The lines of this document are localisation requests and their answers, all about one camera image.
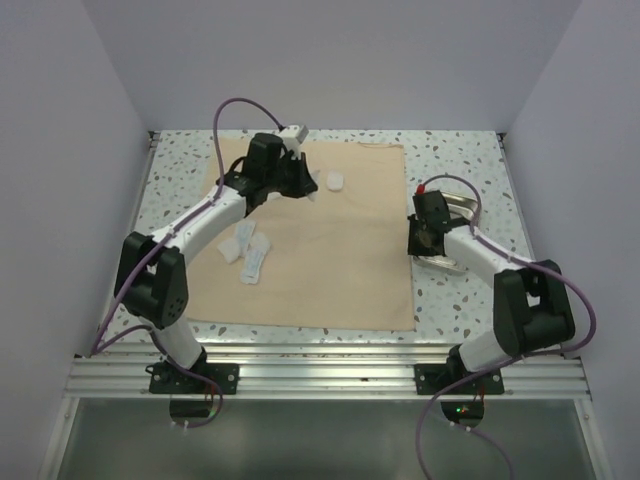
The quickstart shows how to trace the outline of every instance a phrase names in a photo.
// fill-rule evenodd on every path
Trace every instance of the beige mat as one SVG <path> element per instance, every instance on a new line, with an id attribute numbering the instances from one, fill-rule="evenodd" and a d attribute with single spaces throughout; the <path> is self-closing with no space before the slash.
<path id="1" fill-rule="evenodd" d="M 222 140 L 228 166 L 247 141 Z M 255 210 L 256 232 L 272 242 L 258 285 L 240 283 L 243 259 L 227 265 L 218 236 L 188 270 L 189 318 L 205 322 L 358 330 L 412 330 L 404 150 L 399 145 L 308 142 L 320 170 L 315 202 L 279 198 Z M 329 170 L 341 192 L 326 188 Z M 218 177 L 212 159 L 203 193 Z"/>

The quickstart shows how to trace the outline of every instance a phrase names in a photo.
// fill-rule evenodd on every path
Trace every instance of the terrazzo tabletop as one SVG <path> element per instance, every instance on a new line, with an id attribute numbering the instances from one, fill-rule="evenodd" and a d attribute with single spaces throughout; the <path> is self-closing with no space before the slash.
<path id="1" fill-rule="evenodd" d="M 254 133 L 222 130 L 220 136 L 242 139 Z M 212 151 L 211 139 L 210 130 L 162 132 L 138 214 L 137 231 L 147 234 L 165 226 L 200 199 Z M 481 191 L 484 208 L 481 229 L 511 251 L 530 255 L 495 132 L 311 130 L 306 139 L 310 141 L 402 144 L 408 209 L 412 208 L 411 196 L 420 181 L 442 173 L 462 176 Z M 433 185 L 471 196 L 464 185 L 455 181 L 442 180 Z M 201 342 L 295 344 L 450 344 L 478 335 L 491 325 L 493 294 L 474 274 L 447 274 L 412 263 L 412 277 L 416 321 L 413 331 L 266 327 L 225 324 L 224 319 L 216 324 L 192 322 L 191 325 Z M 137 324 L 138 320 L 120 307 L 105 338 Z M 150 340 L 144 332 L 134 332 L 124 341 Z"/>

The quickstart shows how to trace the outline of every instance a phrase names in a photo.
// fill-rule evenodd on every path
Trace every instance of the gray floor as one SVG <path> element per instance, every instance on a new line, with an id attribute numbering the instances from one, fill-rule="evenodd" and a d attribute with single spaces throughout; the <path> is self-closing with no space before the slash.
<path id="1" fill-rule="evenodd" d="M 85 400 L 61 479 L 414 479 L 423 402 L 229 401 L 219 419 L 170 429 L 166 400 Z M 507 479 L 482 440 L 427 419 L 435 478 Z M 516 478 L 594 478 L 572 402 L 489 402 L 481 427 L 512 457 Z"/>

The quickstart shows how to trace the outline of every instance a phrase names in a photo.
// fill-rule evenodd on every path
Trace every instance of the wall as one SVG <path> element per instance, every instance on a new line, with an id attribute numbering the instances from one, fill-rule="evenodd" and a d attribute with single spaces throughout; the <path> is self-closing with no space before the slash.
<path id="1" fill-rule="evenodd" d="M 505 131 L 579 0 L 84 0 L 149 127 L 230 96 L 316 128 Z M 270 126 L 249 107 L 226 127 Z"/>
<path id="2" fill-rule="evenodd" d="M 635 0 L 583 0 L 507 136 L 536 254 L 557 259 L 599 314 L 583 360 L 620 479 L 640 478 L 638 25 Z"/>
<path id="3" fill-rule="evenodd" d="M 0 478 L 35 478 L 104 306 L 145 147 L 80 1 L 0 2 Z"/>

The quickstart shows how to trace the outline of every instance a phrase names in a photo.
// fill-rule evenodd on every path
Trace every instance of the speckled table surface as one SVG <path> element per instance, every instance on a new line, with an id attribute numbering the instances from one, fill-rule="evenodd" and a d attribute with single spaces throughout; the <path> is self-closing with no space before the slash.
<path id="1" fill-rule="evenodd" d="M 226 130 L 226 138 L 246 138 L 253 131 Z M 514 252 L 529 255 L 524 229 L 507 176 L 498 140 L 490 131 L 312 130 L 309 141 L 402 144 L 405 150 L 407 205 L 417 184 L 441 173 L 460 175 L 480 190 L 484 211 L 480 227 Z M 199 200 L 211 154 L 209 130 L 162 132 L 144 191 L 136 230 L 150 233 L 171 222 Z M 470 195 L 464 185 L 443 180 L 443 190 Z M 192 322 L 201 342 L 225 343 L 460 343 L 491 325 L 492 292 L 471 273 L 449 275 L 412 265 L 415 330 L 358 331 L 267 327 Z M 120 309 L 105 338 L 136 325 Z M 149 342 L 134 332 L 127 342 Z"/>

